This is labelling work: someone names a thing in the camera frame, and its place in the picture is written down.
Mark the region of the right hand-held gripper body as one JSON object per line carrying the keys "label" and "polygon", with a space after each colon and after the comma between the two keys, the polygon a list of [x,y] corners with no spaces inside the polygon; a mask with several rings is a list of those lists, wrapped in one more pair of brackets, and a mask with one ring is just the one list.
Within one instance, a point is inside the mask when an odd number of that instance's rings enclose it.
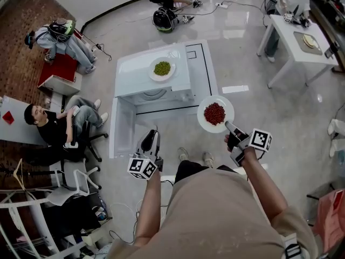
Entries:
{"label": "right hand-held gripper body", "polygon": [[253,147],[256,150],[262,151],[263,156],[268,153],[272,142],[272,135],[269,132],[254,128],[251,134],[244,132],[243,140],[237,139],[231,133],[227,145],[233,146],[230,158],[234,161],[237,167],[242,166],[246,150],[248,147]]}

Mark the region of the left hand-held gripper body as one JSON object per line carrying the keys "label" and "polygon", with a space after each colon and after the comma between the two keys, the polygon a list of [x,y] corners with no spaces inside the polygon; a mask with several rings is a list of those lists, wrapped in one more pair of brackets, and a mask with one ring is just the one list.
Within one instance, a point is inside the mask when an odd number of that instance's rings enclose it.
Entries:
{"label": "left hand-held gripper body", "polygon": [[144,154],[134,153],[129,159],[127,172],[136,179],[150,180],[156,171],[163,169],[163,159],[153,156],[153,160]]}

